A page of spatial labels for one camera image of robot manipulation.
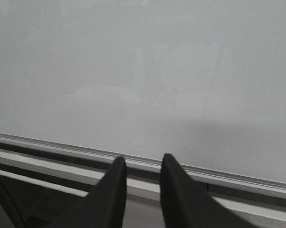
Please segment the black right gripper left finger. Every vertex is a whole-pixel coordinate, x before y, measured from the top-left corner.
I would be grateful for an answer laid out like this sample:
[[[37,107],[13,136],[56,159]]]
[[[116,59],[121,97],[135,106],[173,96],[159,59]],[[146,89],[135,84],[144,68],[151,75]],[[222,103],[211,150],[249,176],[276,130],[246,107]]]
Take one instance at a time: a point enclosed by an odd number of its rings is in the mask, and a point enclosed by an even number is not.
[[[92,190],[49,228],[120,228],[127,197],[127,168],[117,157]]]

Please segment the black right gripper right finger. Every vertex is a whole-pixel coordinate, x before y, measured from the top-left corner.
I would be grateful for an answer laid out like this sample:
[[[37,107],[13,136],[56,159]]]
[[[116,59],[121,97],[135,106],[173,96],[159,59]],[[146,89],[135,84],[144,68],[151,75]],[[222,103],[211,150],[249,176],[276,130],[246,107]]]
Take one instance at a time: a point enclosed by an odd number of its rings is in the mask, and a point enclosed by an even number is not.
[[[254,228],[214,200],[171,154],[160,171],[160,204],[167,228]]]

